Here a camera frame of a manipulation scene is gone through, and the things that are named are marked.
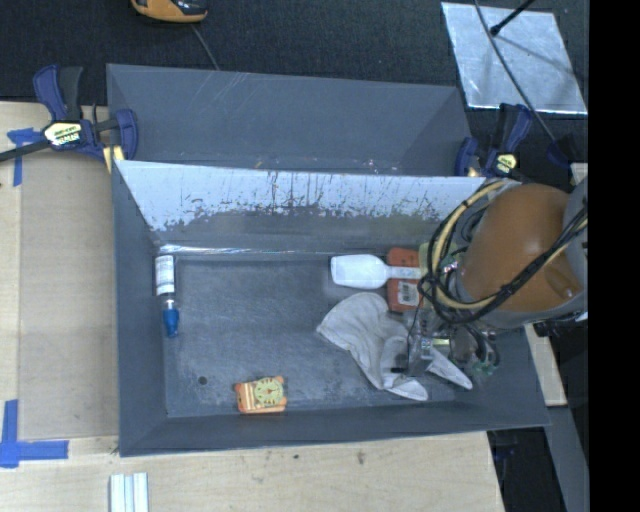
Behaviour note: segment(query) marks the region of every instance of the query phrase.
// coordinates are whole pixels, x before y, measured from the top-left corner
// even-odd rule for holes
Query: blue clamp
[[[106,145],[100,141],[99,133],[115,128],[119,129],[118,144],[125,158],[132,159],[135,156],[138,129],[132,110],[118,110],[114,118],[101,123],[92,123],[82,118],[82,110],[77,103],[81,74],[80,67],[60,68],[57,64],[46,66],[35,74],[33,88],[38,101],[49,111],[51,123],[42,130],[38,140],[34,140],[35,136],[31,134],[30,144],[0,153],[0,162],[45,148],[75,151],[105,162]],[[21,165],[20,163],[19,170],[14,172],[14,184],[19,184],[22,180]]]
[[[69,441],[18,441],[18,401],[4,404],[0,467],[17,468],[23,460],[56,460],[68,458]]]
[[[547,147],[547,160],[566,171],[571,171],[571,159],[560,149],[558,142],[554,141]]]
[[[488,147],[480,146],[474,137],[466,137],[454,164],[456,176],[474,175],[486,178],[506,177],[517,167],[516,149],[526,138],[533,115],[524,105],[500,105],[498,123]]]

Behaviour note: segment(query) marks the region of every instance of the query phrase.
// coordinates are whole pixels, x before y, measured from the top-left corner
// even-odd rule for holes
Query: wooden board
[[[538,372],[538,380],[540,381],[545,404],[547,404],[547,407],[567,405],[567,396],[560,378],[556,357],[551,347],[551,340],[547,337],[538,336],[531,324],[525,326],[525,333],[531,348],[531,356]]]
[[[44,107],[27,108],[0,102],[0,151],[13,149],[5,134],[16,129],[16,119],[39,122]],[[13,162],[0,163],[0,400],[18,396],[18,319],[20,304],[20,188],[13,187]]]
[[[135,459],[95,453],[113,441],[72,441],[68,461],[0,471],[0,511],[107,510],[109,476],[137,472],[148,473],[150,510],[162,512],[504,510],[481,432]]]
[[[49,122],[39,104],[1,105],[3,134],[39,130]],[[99,109],[99,119],[105,115],[106,109]],[[13,162],[2,164],[1,170],[12,175]],[[2,286],[15,287],[6,299],[2,294],[12,305],[3,307],[2,314],[15,318],[7,318],[7,326],[17,326],[20,308],[19,435],[68,439],[117,434],[113,221],[106,168],[82,155],[47,149],[23,158],[20,187],[8,182],[0,190],[8,200],[6,208],[2,203],[3,215],[13,209],[12,234],[3,234],[2,240],[13,245],[20,237],[19,245],[3,246],[5,252],[13,251],[6,261],[14,270],[11,281],[2,280]],[[14,352],[7,349],[3,365],[16,367]],[[16,398],[15,389],[7,391],[6,399]]]

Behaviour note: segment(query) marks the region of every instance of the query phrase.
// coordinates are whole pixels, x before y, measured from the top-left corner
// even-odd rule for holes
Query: black floor
[[[457,0],[472,3],[470,0]],[[485,0],[516,8],[518,0]],[[435,0],[211,0],[198,30],[219,67],[229,71],[459,86],[440,2]],[[43,66],[82,66],[79,100],[106,104],[105,64],[211,68],[188,26],[149,24],[128,0],[0,0],[0,99],[35,101],[31,79]],[[589,0],[538,0],[553,12],[583,98],[589,105]],[[472,134],[485,138],[496,112],[468,109]],[[586,118],[544,115],[558,137],[573,140],[573,159],[588,161]],[[520,146],[522,172],[566,189],[549,164],[548,139],[533,126]],[[584,452],[589,455],[587,327],[552,337]],[[542,429],[490,433],[509,511],[564,510]]]

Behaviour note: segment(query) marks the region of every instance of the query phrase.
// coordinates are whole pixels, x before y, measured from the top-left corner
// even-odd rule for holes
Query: plastic bottle
[[[160,298],[162,323],[169,338],[178,335],[180,312],[176,304],[175,257],[167,254],[156,257],[156,296]]]

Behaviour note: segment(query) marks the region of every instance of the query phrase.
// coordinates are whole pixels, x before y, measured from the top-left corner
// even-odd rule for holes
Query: bin floor
[[[362,291],[335,285],[329,260],[180,256],[180,334],[164,341],[169,416],[237,414],[234,384],[275,375],[285,378],[288,409],[415,404],[375,389],[350,353],[315,332],[331,308]],[[420,380],[431,401],[455,398],[452,385]]]

